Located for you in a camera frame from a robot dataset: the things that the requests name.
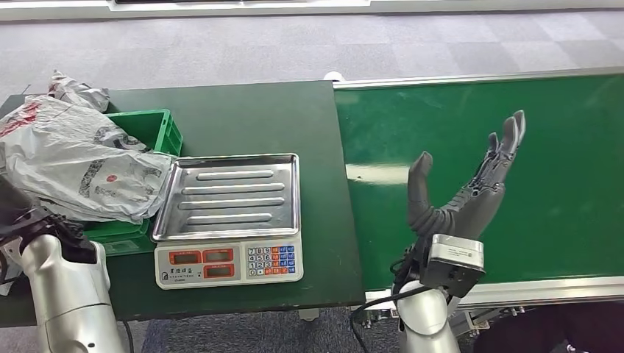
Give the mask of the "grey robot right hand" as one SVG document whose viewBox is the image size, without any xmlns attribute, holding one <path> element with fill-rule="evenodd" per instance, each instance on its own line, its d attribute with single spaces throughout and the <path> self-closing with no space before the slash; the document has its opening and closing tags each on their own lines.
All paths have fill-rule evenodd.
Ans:
<svg viewBox="0 0 624 353">
<path fill-rule="evenodd" d="M 435 234 L 477 240 L 497 213 L 506 192 L 505 180 L 525 136 L 523 110 L 503 122 L 503 139 L 492 132 L 476 172 L 442 207 L 430 203 L 428 174 L 433 157 L 423 151 L 408 172 L 407 222 L 419 238 Z"/>
</svg>

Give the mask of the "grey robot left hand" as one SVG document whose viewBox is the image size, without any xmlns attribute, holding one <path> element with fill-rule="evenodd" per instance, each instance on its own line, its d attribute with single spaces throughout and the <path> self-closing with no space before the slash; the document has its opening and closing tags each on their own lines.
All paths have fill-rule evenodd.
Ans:
<svg viewBox="0 0 624 353">
<path fill-rule="evenodd" d="M 51 213 L 1 176 L 1 245 L 17 238 L 31 241 L 50 226 Z"/>
</svg>

